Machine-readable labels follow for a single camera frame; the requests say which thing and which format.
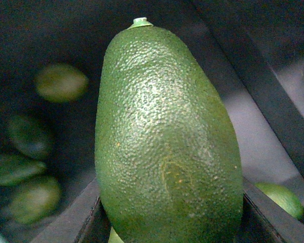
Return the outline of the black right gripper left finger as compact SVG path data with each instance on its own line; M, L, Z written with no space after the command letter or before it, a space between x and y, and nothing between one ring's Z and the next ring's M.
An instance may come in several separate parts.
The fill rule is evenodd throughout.
M111 225L99 195L97 179L93 179L72 205L32 242L108 242Z

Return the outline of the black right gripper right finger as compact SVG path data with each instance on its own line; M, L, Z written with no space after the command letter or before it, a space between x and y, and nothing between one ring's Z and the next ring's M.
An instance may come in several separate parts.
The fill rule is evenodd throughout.
M293 218L246 178L239 242L304 242L304 224Z

